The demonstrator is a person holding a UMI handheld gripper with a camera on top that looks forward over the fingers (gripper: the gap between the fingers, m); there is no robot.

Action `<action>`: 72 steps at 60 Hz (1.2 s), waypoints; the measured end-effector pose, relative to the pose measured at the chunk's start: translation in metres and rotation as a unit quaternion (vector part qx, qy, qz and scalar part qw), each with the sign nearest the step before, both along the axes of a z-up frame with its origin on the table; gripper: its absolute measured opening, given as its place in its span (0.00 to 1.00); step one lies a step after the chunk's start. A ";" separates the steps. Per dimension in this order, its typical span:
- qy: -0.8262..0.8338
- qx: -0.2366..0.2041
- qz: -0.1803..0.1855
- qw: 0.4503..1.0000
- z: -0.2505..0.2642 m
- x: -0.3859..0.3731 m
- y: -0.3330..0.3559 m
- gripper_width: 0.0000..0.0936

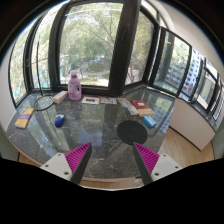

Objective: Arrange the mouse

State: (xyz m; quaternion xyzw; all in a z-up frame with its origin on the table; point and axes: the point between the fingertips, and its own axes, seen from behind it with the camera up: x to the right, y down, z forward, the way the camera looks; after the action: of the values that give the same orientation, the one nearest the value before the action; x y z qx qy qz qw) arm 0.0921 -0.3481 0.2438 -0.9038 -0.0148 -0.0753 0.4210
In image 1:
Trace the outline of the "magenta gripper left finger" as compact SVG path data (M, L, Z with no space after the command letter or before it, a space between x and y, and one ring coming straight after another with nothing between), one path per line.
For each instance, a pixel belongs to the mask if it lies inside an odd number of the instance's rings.
M66 154L55 154L41 169L79 185L91 153L92 145L88 142Z

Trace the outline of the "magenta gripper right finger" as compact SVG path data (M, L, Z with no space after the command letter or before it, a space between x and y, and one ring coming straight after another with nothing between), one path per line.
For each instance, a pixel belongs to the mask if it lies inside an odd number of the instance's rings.
M133 154L145 185L182 169L168 154L158 154L136 142Z

